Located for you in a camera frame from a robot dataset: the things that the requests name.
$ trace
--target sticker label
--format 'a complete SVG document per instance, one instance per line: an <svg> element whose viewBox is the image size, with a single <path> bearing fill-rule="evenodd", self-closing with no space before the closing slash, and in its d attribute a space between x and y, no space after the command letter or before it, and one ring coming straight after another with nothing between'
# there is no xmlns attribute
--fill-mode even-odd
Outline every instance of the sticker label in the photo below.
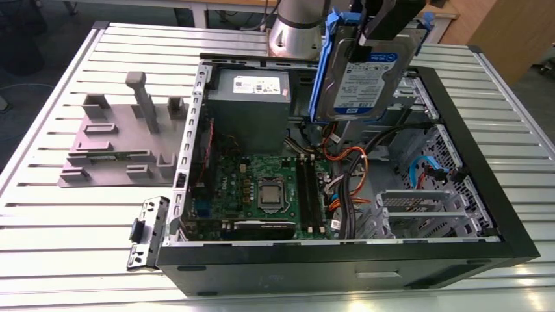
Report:
<svg viewBox="0 0 555 312"><path fill-rule="evenodd" d="M341 230L341 221L334 219L331 221L330 228L337 229L339 231Z"/></svg>
<svg viewBox="0 0 555 312"><path fill-rule="evenodd" d="M338 144L341 141L341 137L335 133L331 133L330 140L333 140Z"/></svg>
<svg viewBox="0 0 555 312"><path fill-rule="evenodd" d="M365 63L347 63L334 104L342 114L363 114L375 106L386 82L383 74L398 62L397 53L371 53Z"/></svg>
<svg viewBox="0 0 555 312"><path fill-rule="evenodd" d="M282 94L279 77L237 76L234 78L234 93Z"/></svg>

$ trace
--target white table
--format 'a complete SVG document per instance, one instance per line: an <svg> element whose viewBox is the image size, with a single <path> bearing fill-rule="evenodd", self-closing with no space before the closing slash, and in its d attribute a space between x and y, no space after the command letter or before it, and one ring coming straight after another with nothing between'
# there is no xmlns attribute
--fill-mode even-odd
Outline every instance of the white table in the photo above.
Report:
<svg viewBox="0 0 555 312"><path fill-rule="evenodd" d="M135 311L546 311L555 307L555 150L489 62L466 47L426 45L542 257L434 291L190 298L159 272L127 273L129 234L146 198L167 188L56 186L86 93L137 103L130 70L157 103L190 97L201 51L267 54L267 37L178 27L94 29L0 175L0 309Z"/></svg>

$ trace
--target table leg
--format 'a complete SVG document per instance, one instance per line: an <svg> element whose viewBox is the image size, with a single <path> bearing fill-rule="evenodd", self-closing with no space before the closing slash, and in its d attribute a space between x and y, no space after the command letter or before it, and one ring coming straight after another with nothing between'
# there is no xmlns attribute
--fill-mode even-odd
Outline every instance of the table leg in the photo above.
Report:
<svg viewBox="0 0 555 312"><path fill-rule="evenodd" d="M70 15L78 14L78 3L72 3L70 1L64 1L63 5L66 5L66 9L68 10Z"/></svg>
<svg viewBox="0 0 555 312"><path fill-rule="evenodd" d="M443 34L447 31L447 28L451 24L451 19L449 18L435 18L435 27L433 29L433 32L426 38L427 44L438 44L442 40Z"/></svg>
<svg viewBox="0 0 555 312"><path fill-rule="evenodd" d="M191 4L193 19L197 28L209 28L209 9L206 3Z"/></svg>

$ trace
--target wooden cabinet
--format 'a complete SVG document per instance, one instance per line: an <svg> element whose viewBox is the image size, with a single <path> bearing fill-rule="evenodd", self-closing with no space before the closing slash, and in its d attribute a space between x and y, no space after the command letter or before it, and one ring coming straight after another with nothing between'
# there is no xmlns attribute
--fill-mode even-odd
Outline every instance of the wooden cabinet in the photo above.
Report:
<svg viewBox="0 0 555 312"><path fill-rule="evenodd" d="M479 46L509 84L555 42L554 0L450 0L459 19L442 44Z"/></svg>

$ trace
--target hard drive label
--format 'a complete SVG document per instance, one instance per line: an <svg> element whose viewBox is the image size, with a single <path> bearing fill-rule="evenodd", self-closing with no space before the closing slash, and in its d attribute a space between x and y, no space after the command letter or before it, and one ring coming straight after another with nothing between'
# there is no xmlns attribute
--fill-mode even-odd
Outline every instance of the hard drive label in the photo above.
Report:
<svg viewBox="0 0 555 312"><path fill-rule="evenodd" d="M383 74L398 61L395 53L371 53L370 62L347 63L334 109L342 114L363 114L375 106L386 82Z"/></svg>

